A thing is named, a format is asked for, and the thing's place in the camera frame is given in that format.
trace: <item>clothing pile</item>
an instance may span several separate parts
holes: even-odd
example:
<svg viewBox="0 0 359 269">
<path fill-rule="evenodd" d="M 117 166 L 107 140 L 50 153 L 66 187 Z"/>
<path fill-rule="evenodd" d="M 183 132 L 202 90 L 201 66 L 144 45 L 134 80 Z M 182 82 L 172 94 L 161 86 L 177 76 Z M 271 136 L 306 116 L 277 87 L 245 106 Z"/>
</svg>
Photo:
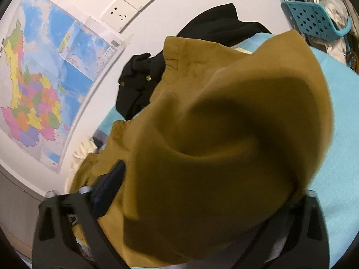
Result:
<svg viewBox="0 0 359 269">
<path fill-rule="evenodd" d="M 263 32 L 239 21 L 234 5 L 219 6 L 167 37 L 155 57 L 136 55 L 124 67 L 116 109 L 128 121 L 115 121 L 105 148 L 87 155 L 70 192 L 126 163 L 98 221 L 130 267 L 246 248 L 320 167 L 333 129 L 321 67 L 295 30 L 252 54 L 231 48 Z"/>
</svg>

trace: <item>light blue bed sheet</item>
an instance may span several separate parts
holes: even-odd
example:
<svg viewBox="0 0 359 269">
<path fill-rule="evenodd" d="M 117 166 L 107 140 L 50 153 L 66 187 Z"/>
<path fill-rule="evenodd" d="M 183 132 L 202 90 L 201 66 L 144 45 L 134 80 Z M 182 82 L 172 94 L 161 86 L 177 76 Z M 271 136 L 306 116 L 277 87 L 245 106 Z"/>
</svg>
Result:
<svg viewBox="0 0 359 269">
<path fill-rule="evenodd" d="M 254 52 L 271 37 L 258 33 L 238 46 Z M 309 188 L 317 192 L 323 208 L 333 267 L 359 231 L 359 77 L 326 53 L 312 51 L 330 89 L 335 127 L 333 143 Z M 116 120 L 124 119 L 114 107 L 99 130 L 109 135 Z"/>
</svg>

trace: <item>black jacket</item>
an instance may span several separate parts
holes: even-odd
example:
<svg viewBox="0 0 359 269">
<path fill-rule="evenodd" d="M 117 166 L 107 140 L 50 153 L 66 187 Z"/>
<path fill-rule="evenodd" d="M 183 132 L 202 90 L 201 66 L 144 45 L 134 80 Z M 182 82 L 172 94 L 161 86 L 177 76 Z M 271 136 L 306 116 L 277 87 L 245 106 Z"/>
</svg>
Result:
<svg viewBox="0 0 359 269">
<path fill-rule="evenodd" d="M 256 33 L 270 33 L 258 22 L 238 20 L 233 4 L 218 6 L 194 18 L 177 35 L 234 46 Z M 134 55 L 123 68 L 119 79 L 116 110 L 130 120 L 150 103 L 150 97 L 166 68 L 163 53 Z"/>
</svg>

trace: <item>teal plastic basket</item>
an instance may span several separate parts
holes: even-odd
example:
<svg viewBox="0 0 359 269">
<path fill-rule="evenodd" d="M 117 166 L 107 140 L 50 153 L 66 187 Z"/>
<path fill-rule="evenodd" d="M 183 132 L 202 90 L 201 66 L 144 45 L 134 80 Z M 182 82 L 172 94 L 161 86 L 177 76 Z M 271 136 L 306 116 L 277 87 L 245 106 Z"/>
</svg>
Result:
<svg viewBox="0 0 359 269">
<path fill-rule="evenodd" d="M 337 30 L 325 8 L 320 4 L 299 1 L 282 1 L 282 3 L 288 5 L 301 33 L 333 42 L 351 30 L 350 17 L 348 17 L 348 25 L 342 30 Z"/>
</svg>

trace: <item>colorful political map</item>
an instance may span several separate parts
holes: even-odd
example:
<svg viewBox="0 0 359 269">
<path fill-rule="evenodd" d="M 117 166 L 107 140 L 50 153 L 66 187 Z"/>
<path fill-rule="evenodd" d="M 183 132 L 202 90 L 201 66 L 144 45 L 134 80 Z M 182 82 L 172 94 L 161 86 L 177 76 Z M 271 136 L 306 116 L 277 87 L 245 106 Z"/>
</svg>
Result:
<svg viewBox="0 0 359 269">
<path fill-rule="evenodd" d="M 22 0 L 2 41 L 0 127 L 59 172 L 69 131 L 115 50 L 49 0 Z"/>
</svg>

